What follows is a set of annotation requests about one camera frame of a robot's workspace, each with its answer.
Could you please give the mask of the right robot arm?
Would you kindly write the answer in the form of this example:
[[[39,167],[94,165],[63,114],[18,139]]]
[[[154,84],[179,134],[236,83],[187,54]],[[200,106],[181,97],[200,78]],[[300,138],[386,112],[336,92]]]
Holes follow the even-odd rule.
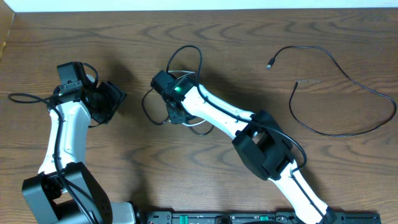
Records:
[[[161,70],[151,81],[161,95],[173,124],[201,118],[232,139],[243,164],[258,178],[269,180],[293,206],[304,223],[334,223],[336,215],[312,190],[292,153],[299,144],[281,130],[266,111],[241,110],[209,92],[188,76]]]

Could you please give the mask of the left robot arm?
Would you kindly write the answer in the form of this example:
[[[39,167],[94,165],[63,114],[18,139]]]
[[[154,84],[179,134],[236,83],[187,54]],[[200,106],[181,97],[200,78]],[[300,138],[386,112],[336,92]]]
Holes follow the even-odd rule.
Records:
[[[86,167],[86,137],[108,123],[126,94],[87,63],[57,67],[60,85],[43,100],[51,118],[50,139],[38,174],[22,184],[22,194],[37,223],[135,223],[131,203],[111,202]]]

